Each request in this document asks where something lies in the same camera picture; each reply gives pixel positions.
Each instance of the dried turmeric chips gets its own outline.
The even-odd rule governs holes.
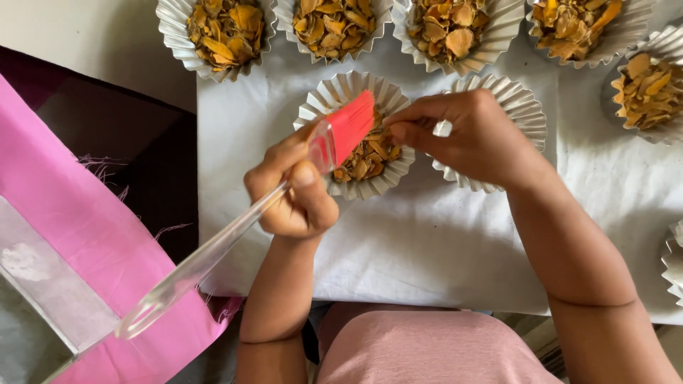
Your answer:
[[[536,48],[550,48],[550,57],[583,60],[621,10],[622,0],[543,0],[533,5],[538,25],[531,35],[539,38]]]
[[[259,57],[264,26],[263,11],[252,0],[200,0],[187,19],[197,56],[209,61],[215,72]]]
[[[374,115],[372,130],[339,168],[334,170],[335,182],[342,184],[351,180],[360,181],[379,176],[387,163],[401,156],[401,147],[391,143],[391,133],[382,125],[384,116],[379,113],[377,106]]]
[[[467,56],[488,25],[484,0],[413,0],[415,18],[408,28],[415,46],[440,63]]]
[[[370,0],[301,0],[294,32],[317,56],[338,59],[361,48],[375,30]]]
[[[653,129],[683,111],[683,90],[673,84],[672,76],[683,78],[683,68],[648,53],[629,60],[622,77],[611,83],[619,90],[612,100],[622,105],[617,115],[627,119],[626,126]]]

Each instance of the person's left hand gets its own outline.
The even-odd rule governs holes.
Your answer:
[[[253,204],[275,188],[287,171],[290,189],[263,215],[261,227],[272,234],[312,238],[327,231],[339,216],[339,207],[327,194],[316,167],[306,159],[312,127],[303,127],[266,151],[264,160],[245,174]]]

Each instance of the pleated foil cup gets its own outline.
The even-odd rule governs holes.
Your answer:
[[[441,68],[444,74],[457,72],[464,76],[470,71],[479,72],[486,64],[493,64],[501,53],[506,52],[510,42],[519,33],[519,23],[524,18],[524,0],[486,0],[483,11],[490,22],[481,36],[480,44],[462,60],[453,64],[438,63],[415,46],[408,35],[414,25],[416,5],[411,0],[395,0],[391,11],[394,29],[393,37],[401,40],[401,52],[413,56],[415,64],[424,64],[427,72]]]
[[[507,116],[534,144],[536,150],[543,152],[548,135],[546,116],[541,112],[541,103],[534,98],[532,91],[525,89],[518,81],[512,81],[507,77],[497,79],[489,74],[483,79],[473,75],[467,81],[456,80],[451,86],[450,92],[471,91],[477,88],[490,90]],[[440,122],[434,127],[434,135],[447,137],[452,128],[450,122]],[[457,182],[459,188],[470,187],[474,192],[483,189],[486,193],[496,190],[504,191],[503,187],[498,185],[480,182],[459,174],[456,170],[439,163],[437,160],[434,160],[432,166],[437,171],[443,171],[443,178],[447,181]]]
[[[294,20],[294,15],[298,12],[300,1],[301,0],[277,0],[277,4],[273,8],[278,20],[277,30],[285,31],[287,40],[295,42],[299,52],[311,55],[311,63],[317,63],[318,60],[323,59],[323,57],[316,57],[316,54],[308,49],[308,46],[302,43],[294,33],[292,21]],[[357,51],[353,53],[347,53],[343,57],[339,57],[337,59],[325,59],[325,65],[329,65],[334,62],[343,63],[348,56],[351,57],[351,60],[356,60],[361,52],[372,51],[372,45],[374,44],[375,39],[384,36],[385,23],[391,22],[391,14],[389,13],[389,10],[391,9],[392,1],[393,0],[370,0],[372,14],[375,16],[375,30],[370,34],[369,37],[365,37],[365,42]]]
[[[390,84],[383,77],[352,70],[348,73],[336,74],[330,80],[321,81],[316,90],[308,93],[306,103],[299,107],[299,117],[294,121],[294,129],[298,130],[316,118],[336,111],[364,90],[373,93],[378,111],[384,116],[389,116],[410,105],[410,100],[401,93],[397,85]],[[379,176],[337,184],[331,174],[325,175],[327,192],[332,196],[342,196],[346,200],[358,198],[366,200],[372,196],[382,195],[389,188],[398,185],[401,176],[408,173],[408,168],[414,161],[415,150],[404,146],[401,156],[387,163]]]
[[[595,68],[600,63],[609,64],[616,55],[623,56],[629,48],[636,45],[638,39],[647,32],[647,22],[652,18],[652,5],[656,0],[624,0],[622,11],[604,28],[598,45],[590,51],[584,60],[562,60],[558,56],[550,57],[550,49],[536,48],[539,38],[531,35],[531,29],[538,26],[538,22],[531,17],[531,6],[543,0],[527,0],[529,13],[526,16],[528,36],[531,44],[541,56],[548,60],[566,66],[574,64],[574,68]]]
[[[275,13],[270,8],[272,0],[259,2],[264,17],[264,30],[262,34],[263,46],[257,59],[250,60],[246,65],[220,72],[214,72],[211,63],[200,59],[195,52],[195,43],[190,40],[187,33],[187,18],[195,11],[196,0],[159,0],[156,6],[156,15],[159,17],[159,31],[164,34],[164,45],[173,50],[173,57],[182,60],[182,65],[187,70],[196,71],[202,79],[214,79],[222,83],[224,80],[237,81],[238,75],[248,76],[251,67],[263,64],[263,55],[270,52],[270,38],[275,36]]]
[[[636,126],[626,125],[626,118],[617,116],[622,105],[613,100],[619,93],[612,81],[619,79],[626,69],[629,60],[639,53],[647,52],[656,59],[666,59],[673,65],[683,66],[683,25],[676,28],[667,26],[662,31],[652,32],[644,40],[636,44],[636,48],[628,51],[624,58],[613,69],[602,84],[601,103],[607,117],[625,129],[632,130],[652,144],[664,143],[668,146],[683,141],[683,113],[678,113],[668,121],[654,125],[651,129],[641,131]],[[683,91],[683,78],[671,78],[671,82]]]
[[[671,233],[664,243],[662,262],[667,270],[662,273],[671,286],[667,292],[678,297],[683,307],[683,220],[670,226]]]

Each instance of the white cloth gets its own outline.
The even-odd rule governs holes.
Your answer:
[[[677,0],[657,5],[655,28],[683,15]],[[264,66],[236,83],[197,80],[199,233],[207,241],[249,205],[244,173],[293,131],[298,107],[321,80],[372,72],[411,100],[457,79],[426,73],[387,25],[358,61],[310,63],[279,32]],[[667,293],[659,251],[667,226],[683,217],[683,147],[653,146],[602,115],[596,69],[559,67],[533,52],[526,26],[493,67],[532,90],[548,117],[544,156],[622,251],[655,322],[683,324]],[[316,254],[313,297],[547,314],[543,288],[526,259],[504,193],[458,189],[418,154],[399,185],[367,201],[338,200],[341,217]],[[202,289],[247,294],[270,242],[254,228],[214,268]]]

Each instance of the person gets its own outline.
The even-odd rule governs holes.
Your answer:
[[[442,120],[448,137],[432,135]],[[387,117],[393,142],[507,191],[548,297],[572,384],[681,383],[619,251],[488,90],[426,96]],[[245,304],[236,382],[307,383],[301,329],[313,255],[338,208],[306,160],[305,130],[245,175],[252,201],[290,170],[292,192],[261,226],[273,242]],[[318,330],[317,383],[558,383],[507,326],[477,312],[335,303]]]

